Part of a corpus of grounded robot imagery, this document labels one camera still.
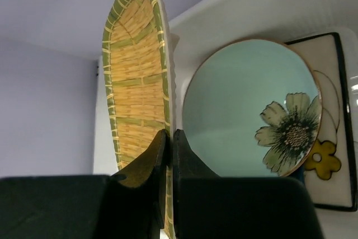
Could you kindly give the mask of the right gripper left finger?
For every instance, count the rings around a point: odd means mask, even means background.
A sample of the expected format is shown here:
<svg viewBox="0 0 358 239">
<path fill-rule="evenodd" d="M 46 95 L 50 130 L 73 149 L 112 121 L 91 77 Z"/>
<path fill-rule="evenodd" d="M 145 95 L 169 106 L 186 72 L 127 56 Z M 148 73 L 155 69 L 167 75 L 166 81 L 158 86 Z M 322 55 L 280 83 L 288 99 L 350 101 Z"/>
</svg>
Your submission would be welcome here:
<svg viewBox="0 0 358 239">
<path fill-rule="evenodd" d="M 158 131 L 148 148 L 110 177 L 108 238 L 160 238 L 164 228 L 167 133 Z"/>
</svg>

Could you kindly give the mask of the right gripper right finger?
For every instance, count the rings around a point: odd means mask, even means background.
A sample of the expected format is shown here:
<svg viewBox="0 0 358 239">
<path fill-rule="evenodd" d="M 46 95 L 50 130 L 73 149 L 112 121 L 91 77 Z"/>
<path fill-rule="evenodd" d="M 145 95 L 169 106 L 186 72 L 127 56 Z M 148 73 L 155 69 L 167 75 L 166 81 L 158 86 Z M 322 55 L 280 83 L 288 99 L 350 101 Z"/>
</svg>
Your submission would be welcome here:
<svg viewBox="0 0 358 239">
<path fill-rule="evenodd" d="M 213 172 L 190 148 L 185 132 L 177 129 L 173 136 L 172 146 L 172 201 L 173 227 L 176 238 L 180 238 L 179 230 L 179 190 L 183 178 L 215 178 Z"/>
</svg>

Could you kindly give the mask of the teal round flower plate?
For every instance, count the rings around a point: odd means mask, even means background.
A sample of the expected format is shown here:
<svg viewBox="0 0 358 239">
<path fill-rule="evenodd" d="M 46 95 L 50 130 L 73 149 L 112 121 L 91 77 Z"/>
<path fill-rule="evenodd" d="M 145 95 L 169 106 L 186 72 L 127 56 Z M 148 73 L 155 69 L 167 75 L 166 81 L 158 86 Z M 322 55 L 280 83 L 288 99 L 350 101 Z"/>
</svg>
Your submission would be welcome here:
<svg viewBox="0 0 358 239">
<path fill-rule="evenodd" d="M 321 89 L 306 61 L 284 44 L 246 39 L 195 71 L 182 127 L 218 176 L 284 177 L 307 159 L 321 114 Z"/>
</svg>

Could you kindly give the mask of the yellow green woven plate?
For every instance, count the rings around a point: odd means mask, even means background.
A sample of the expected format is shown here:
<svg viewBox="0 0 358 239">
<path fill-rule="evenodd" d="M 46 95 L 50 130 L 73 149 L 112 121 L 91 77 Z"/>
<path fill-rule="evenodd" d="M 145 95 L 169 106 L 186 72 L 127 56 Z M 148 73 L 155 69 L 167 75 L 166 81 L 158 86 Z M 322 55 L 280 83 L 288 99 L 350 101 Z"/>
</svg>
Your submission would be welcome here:
<svg viewBox="0 0 358 239">
<path fill-rule="evenodd" d="M 163 0 L 115 0 L 102 38 L 107 109 L 117 167 L 175 123 L 174 45 Z"/>
</svg>

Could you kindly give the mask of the square floral plate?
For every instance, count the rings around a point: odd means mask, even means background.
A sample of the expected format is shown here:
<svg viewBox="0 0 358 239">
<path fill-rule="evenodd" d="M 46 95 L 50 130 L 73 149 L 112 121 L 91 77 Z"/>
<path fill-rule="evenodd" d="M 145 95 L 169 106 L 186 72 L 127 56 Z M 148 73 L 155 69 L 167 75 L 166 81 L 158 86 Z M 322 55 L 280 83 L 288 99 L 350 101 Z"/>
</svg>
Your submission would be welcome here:
<svg viewBox="0 0 358 239">
<path fill-rule="evenodd" d="M 309 64 L 321 87 L 322 122 L 305 164 L 317 208 L 357 211 L 357 36 L 328 32 L 287 45 Z"/>
</svg>

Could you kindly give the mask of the dark blue plate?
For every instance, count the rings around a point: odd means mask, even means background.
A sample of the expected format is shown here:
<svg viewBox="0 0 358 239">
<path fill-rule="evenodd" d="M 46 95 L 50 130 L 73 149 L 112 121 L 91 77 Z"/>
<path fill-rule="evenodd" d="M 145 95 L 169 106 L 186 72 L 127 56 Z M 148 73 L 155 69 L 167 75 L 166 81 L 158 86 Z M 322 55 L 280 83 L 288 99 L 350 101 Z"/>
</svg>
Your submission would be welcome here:
<svg viewBox="0 0 358 239">
<path fill-rule="evenodd" d="M 304 166 L 300 166 L 297 170 L 295 170 L 290 176 L 300 181 L 303 185 L 305 185 L 304 179 Z"/>
</svg>

